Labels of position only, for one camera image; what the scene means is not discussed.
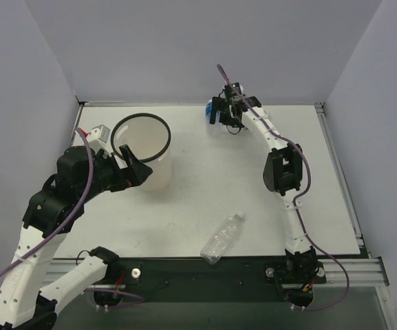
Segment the clear crushed plastic bottle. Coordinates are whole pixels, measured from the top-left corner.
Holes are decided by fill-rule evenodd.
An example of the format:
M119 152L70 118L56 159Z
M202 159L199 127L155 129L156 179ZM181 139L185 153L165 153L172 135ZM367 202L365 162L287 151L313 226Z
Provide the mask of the clear crushed plastic bottle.
M244 220L245 214L243 212L236 212L223 220L201 249L200 256L202 259L209 265L215 265L241 236Z

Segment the blue label plastic bottle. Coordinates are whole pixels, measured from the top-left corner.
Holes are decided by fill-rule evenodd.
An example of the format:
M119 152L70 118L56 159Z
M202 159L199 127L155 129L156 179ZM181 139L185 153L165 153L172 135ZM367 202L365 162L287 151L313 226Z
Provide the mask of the blue label plastic bottle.
M213 110L212 100L207 102L204 114L208 135L211 137L217 137L223 131L223 124L220 122L220 111Z

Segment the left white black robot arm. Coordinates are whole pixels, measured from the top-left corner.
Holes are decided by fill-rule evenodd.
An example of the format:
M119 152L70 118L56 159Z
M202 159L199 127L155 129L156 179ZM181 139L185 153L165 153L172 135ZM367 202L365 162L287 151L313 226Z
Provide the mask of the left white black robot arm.
M55 252L83 215L85 203L105 191L140 186L152 175L152 169L127 145L120 152L124 168L103 149L68 148L57 160L57 172L30 198L17 250L0 286L0 329L52 329L77 295L98 281L117 279L118 255L96 247L74 270L51 285L42 285Z

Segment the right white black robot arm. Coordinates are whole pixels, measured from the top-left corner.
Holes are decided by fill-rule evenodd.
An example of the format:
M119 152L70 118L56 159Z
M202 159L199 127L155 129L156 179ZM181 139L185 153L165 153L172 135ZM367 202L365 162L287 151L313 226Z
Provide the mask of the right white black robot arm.
M320 263L300 221L298 203L293 202L301 189L303 159L300 146L282 140L256 97L245 97L239 83L226 84L208 106L210 125L248 129L266 152L263 181L281 208L285 233L286 274L309 278L317 274Z

